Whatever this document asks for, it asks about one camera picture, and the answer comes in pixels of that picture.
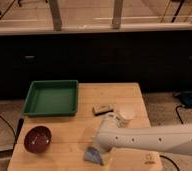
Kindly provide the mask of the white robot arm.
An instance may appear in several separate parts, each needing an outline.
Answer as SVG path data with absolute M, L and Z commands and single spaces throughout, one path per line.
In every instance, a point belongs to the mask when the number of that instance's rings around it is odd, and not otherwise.
M 123 127 L 125 119 L 109 112 L 101 121 L 93 147 L 99 158 L 113 148 L 132 148 L 192 156 L 192 124 Z

